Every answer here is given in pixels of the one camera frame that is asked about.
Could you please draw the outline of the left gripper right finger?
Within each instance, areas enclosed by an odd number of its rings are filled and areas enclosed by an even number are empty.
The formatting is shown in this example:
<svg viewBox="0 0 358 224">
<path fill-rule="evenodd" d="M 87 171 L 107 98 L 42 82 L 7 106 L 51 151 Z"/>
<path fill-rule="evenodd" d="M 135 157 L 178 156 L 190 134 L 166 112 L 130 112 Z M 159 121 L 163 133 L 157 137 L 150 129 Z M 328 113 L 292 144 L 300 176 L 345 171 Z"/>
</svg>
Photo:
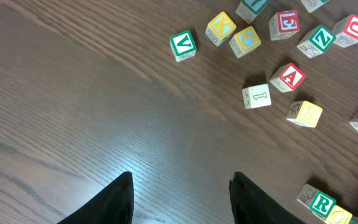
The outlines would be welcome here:
<svg viewBox="0 0 358 224">
<path fill-rule="evenodd" d="M 304 224 L 242 172 L 229 181 L 229 196 L 235 224 Z"/>
</svg>

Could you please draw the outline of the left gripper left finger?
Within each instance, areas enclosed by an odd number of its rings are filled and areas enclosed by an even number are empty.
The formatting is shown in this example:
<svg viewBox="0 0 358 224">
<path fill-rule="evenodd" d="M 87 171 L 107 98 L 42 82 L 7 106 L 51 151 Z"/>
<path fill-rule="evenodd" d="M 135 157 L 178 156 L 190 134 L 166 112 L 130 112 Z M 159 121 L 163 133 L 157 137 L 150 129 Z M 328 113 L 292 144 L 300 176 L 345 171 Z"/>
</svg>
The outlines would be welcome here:
<svg viewBox="0 0 358 224">
<path fill-rule="evenodd" d="M 134 184 L 127 171 L 58 224 L 131 224 L 133 212 Z"/>
</svg>

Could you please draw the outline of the green R block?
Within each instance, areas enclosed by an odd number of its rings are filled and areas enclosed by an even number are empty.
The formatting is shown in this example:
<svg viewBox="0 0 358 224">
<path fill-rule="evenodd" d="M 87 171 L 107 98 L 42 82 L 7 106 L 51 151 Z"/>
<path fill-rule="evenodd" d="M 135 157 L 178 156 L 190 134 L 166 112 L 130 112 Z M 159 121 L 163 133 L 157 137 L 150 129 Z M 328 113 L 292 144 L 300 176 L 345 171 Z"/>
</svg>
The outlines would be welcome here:
<svg viewBox="0 0 358 224">
<path fill-rule="evenodd" d="M 323 220 L 327 219 L 336 205 L 336 199 L 310 184 L 303 186 L 296 199 Z"/>
</svg>

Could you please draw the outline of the yellow O block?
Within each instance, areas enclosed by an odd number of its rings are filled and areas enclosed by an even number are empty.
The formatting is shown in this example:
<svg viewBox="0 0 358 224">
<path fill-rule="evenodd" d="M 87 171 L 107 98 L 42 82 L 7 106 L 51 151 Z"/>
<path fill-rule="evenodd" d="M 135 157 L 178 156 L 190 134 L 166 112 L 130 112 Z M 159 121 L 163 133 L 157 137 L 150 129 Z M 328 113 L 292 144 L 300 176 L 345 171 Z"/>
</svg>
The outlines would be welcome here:
<svg viewBox="0 0 358 224">
<path fill-rule="evenodd" d="M 323 217 L 316 212 L 312 212 L 320 220 L 326 224 L 349 224 L 352 220 L 353 214 L 343 209 L 342 207 L 335 205 L 327 217 Z"/>
</svg>

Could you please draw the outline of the green B block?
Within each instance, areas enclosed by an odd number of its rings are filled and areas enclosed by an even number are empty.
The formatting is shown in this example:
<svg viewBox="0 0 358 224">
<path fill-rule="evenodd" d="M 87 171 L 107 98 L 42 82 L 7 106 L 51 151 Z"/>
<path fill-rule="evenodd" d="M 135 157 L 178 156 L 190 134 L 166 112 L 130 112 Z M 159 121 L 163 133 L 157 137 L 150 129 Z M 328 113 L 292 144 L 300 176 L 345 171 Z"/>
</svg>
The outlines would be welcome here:
<svg viewBox="0 0 358 224">
<path fill-rule="evenodd" d="M 358 217 L 353 216 L 349 222 L 349 224 L 358 224 Z"/>
</svg>

